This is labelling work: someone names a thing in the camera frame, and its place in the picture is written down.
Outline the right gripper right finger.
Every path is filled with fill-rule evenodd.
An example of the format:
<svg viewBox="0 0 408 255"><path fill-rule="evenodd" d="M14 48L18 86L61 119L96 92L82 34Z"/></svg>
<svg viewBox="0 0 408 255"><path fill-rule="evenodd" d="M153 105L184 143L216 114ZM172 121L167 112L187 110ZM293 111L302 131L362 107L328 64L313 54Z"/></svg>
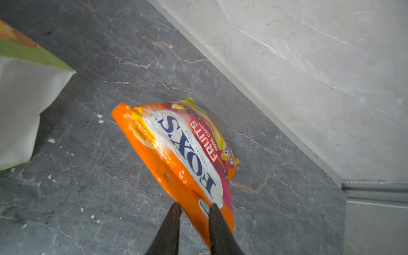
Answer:
<svg viewBox="0 0 408 255"><path fill-rule="evenodd" d="M211 255L244 255L216 204L209 211L209 239Z"/></svg>

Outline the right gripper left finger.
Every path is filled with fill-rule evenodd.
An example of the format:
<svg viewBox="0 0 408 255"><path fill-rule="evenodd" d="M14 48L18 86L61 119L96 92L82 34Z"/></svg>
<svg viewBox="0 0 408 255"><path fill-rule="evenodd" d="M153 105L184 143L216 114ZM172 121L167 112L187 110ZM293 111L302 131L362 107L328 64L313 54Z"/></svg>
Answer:
<svg viewBox="0 0 408 255"><path fill-rule="evenodd" d="M175 202L168 211L146 255L178 255L182 208Z"/></svg>

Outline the orange Fox's fruits candy bag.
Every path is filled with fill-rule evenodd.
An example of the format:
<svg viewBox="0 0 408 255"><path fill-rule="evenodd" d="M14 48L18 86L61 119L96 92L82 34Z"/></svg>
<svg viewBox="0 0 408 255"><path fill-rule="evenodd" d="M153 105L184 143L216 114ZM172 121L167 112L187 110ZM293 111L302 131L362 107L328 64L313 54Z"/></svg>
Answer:
<svg viewBox="0 0 408 255"><path fill-rule="evenodd" d="M192 98L142 106L118 105L112 113L152 175L209 244L209 211L216 204L234 230L230 180L239 160Z"/></svg>

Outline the floral white paper bag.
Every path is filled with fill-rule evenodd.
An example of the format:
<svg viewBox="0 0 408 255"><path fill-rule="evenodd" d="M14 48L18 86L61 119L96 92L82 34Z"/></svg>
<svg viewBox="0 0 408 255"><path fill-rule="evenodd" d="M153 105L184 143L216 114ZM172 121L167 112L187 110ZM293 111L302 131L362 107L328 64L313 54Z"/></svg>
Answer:
<svg viewBox="0 0 408 255"><path fill-rule="evenodd" d="M30 161L40 114L76 73L1 21L1 170Z"/></svg>

